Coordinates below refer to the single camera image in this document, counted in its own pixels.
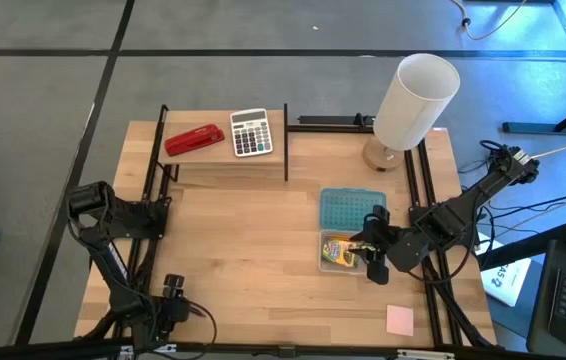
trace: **yellow package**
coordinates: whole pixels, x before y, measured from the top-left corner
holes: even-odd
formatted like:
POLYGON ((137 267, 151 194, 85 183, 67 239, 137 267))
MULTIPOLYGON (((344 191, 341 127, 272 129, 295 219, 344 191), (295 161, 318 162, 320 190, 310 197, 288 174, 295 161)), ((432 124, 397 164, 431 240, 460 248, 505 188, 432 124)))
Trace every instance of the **yellow package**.
POLYGON ((356 243, 342 240, 325 240, 323 242, 323 259, 346 267, 354 267, 356 255, 349 249, 356 247, 356 243))

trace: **lamp base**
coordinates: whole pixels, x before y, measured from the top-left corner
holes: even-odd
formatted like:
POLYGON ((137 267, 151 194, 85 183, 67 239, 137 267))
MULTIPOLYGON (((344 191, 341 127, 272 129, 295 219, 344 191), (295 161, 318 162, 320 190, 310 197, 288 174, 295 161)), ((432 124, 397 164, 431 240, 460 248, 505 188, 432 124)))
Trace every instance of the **lamp base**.
POLYGON ((401 165, 404 156, 403 151, 390 149, 381 144, 376 136, 370 136, 363 147, 363 160, 373 170, 383 172, 401 165))

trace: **white cylinder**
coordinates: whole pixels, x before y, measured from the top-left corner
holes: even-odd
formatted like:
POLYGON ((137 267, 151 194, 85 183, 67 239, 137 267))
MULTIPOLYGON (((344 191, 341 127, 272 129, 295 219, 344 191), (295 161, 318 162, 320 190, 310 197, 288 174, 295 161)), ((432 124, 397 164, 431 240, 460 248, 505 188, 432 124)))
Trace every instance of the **white cylinder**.
POLYGON ((394 150, 412 149, 423 139, 461 79, 447 60, 414 54, 399 64, 374 121, 374 134, 394 150))

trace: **wooden platform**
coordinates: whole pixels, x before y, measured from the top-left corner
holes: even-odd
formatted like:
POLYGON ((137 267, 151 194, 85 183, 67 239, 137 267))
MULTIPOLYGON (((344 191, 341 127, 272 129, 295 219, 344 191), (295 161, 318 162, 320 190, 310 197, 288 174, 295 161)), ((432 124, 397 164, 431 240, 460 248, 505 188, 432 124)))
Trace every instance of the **wooden platform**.
POLYGON ((198 127, 214 124, 225 140, 196 151, 169 156, 161 144, 159 162, 162 164, 207 164, 207 165, 283 165, 284 160, 284 120, 283 110, 268 110, 268 122, 272 134, 272 152, 265 155, 239 158, 234 155, 233 132, 230 129, 230 114, 235 110, 220 111, 168 111, 165 119, 163 140, 183 134, 198 127))
MULTIPOLYGON (((130 123, 114 181, 117 196, 136 200, 152 145, 154 122, 130 123)), ((253 169, 181 166, 165 237, 152 278, 159 294, 165 274, 185 276, 185 294, 206 306, 219 323, 218 343, 430 347, 424 286, 390 268, 390 283, 321 273, 318 269, 319 196, 325 187, 382 191, 393 225, 408 225, 405 164, 379 173, 361 159, 366 134, 289 134, 289 182, 253 169), (385 332, 387 305, 414 309, 414 336, 385 332)), ((426 145, 436 197, 460 193, 445 129, 432 130, 426 145)), ((421 199, 424 189, 413 151, 421 199)), ((129 240, 117 241, 124 259, 129 240)), ((454 271, 465 249, 448 252, 454 271)), ((457 301, 471 322, 495 342, 476 259, 453 280, 457 301)), ((76 335, 105 314, 109 291, 98 271, 89 276, 76 335)), ((449 327, 439 304, 444 338, 449 327)), ((172 341, 207 343, 212 327, 192 317, 177 324, 172 341)))

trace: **sticky note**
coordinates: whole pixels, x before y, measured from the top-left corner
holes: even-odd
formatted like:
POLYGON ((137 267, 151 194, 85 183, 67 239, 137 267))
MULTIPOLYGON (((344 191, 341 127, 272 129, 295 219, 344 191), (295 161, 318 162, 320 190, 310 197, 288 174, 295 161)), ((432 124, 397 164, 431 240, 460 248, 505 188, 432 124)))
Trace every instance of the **sticky note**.
POLYGON ((389 334, 414 336, 414 310, 388 305, 385 331, 389 334))

